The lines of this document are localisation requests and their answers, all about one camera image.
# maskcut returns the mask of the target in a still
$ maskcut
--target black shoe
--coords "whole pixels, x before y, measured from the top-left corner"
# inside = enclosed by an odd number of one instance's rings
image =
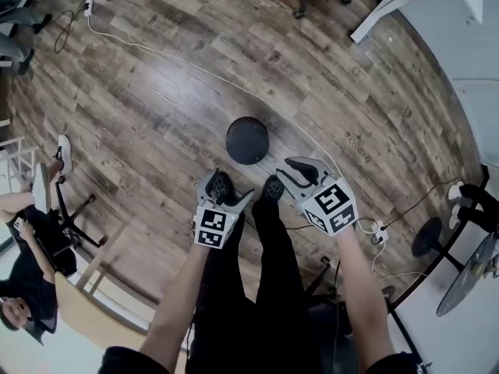
[[[44,29],[48,23],[52,21],[52,14],[47,14],[41,23],[37,23],[36,25],[32,25],[31,27],[33,28],[34,34],[40,33],[42,29]]]
[[[222,203],[230,205],[235,202],[234,185],[232,185],[232,180],[227,173],[219,171],[215,175],[210,194],[218,205]]]
[[[281,180],[276,175],[271,175],[265,182],[260,198],[270,198],[277,203],[281,199],[282,194],[284,194],[284,190],[285,187]]]
[[[26,71],[30,67],[30,62],[31,62],[33,55],[34,55],[34,50],[31,49],[30,54],[28,55],[28,58],[26,58],[23,62],[20,63],[19,69],[17,70],[18,75],[22,76],[26,73]]]

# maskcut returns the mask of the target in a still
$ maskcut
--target electrical outlet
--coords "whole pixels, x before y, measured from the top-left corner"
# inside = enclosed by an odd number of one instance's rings
[[[382,221],[377,221],[376,223],[373,223],[371,225],[371,229],[376,232],[374,235],[376,237],[377,243],[380,244],[388,241],[389,239],[388,232],[386,230],[381,230],[382,227],[383,227]]]
[[[85,3],[88,4],[88,7],[85,9],[85,11],[83,11],[83,13],[85,14],[85,16],[92,16],[92,8],[94,7],[94,1],[87,0]]]

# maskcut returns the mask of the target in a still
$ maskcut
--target wooden floor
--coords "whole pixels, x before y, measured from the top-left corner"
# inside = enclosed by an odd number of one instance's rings
[[[80,1],[34,0],[33,7],[56,14]],[[462,107],[414,31],[389,16],[355,45],[348,32],[376,0],[348,7],[310,1],[301,21],[291,15],[297,0],[97,0],[94,6],[94,29],[189,59],[269,104],[174,58],[92,34],[83,15],[58,55],[53,46],[67,17],[37,36],[20,33],[36,53],[26,76],[7,80],[11,130],[40,145],[44,161],[55,152],[57,135],[69,136],[76,166],[63,191],[72,206],[97,195],[86,222],[96,238],[110,235],[123,218],[130,222],[108,263],[146,298],[157,301],[186,258],[194,183],[218,167],[240,192],[259,192],[286,157],[319,157],[332,166],[305,132],[334,156],[360,214],[384,223],[435,182],[480,181]],[[242,116],[260,119],[270,131],[270,153],[251,167],[225,151],[228,126]],[[447,190],[438,187],[389,229],[375,266],[380,278],[426,268],[433,257],[412,258],[410,243],[430,217],[448,219]],[[306,224],[289,196],[281,218],[289,227]],[[379,248],[357,234],[372,260]],[[334,242],[316,229],[290,235],[305,285],[319,273],[321,256],[337,260]],[[448,236],[446,230],[442,242]],[[246,225],[240,266],[251,298],[261,252]],[[400,294],[415,278],[382,284]]]

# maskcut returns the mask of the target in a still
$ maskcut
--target white sneaker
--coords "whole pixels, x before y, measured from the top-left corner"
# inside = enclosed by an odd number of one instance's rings
[[[54,158],[61,160],[64,163],[61,175],[66,175],[73,170],[73,161],[71,160],[71,143],[69,142],[68,136],[63,134],[59,136],[57,153],[55,153]]]
[[[450,201],[462,197],[461,190],[459,189],[459,187],[461,187],[462,185],[464,185],[463,182],[457,182],[449,189],[449,192],[447,193],[447,198]]]
[[[43,213],[48,213],[51,208],[50,182],[47,167],[44,164],[37,164],[31,195],[34,198],[34,207]]]
[[[451,219],[449,220],[449,228],[451,230],[454,230],[460,221],[458,218],[458,213],[460,209],[461,206],[458,204],[455,204],[454,207],[452,208]]]

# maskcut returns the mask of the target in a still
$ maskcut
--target black shirt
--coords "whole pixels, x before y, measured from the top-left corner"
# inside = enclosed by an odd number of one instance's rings
[[[108,348],[102,358],[102,366],[98,374],[169,374],[158,362],[132,349],[114,346]],[[366,374],[416,374],[416,363],[410,355],[401,353],[387,356],[374,363]]]
[[[31,311],[31,319],[46,320],[55,317],[57,297],[55,285],[43,278],[31,249],[21,248],[8,280],[0,281],[0,296],[24,299]]]

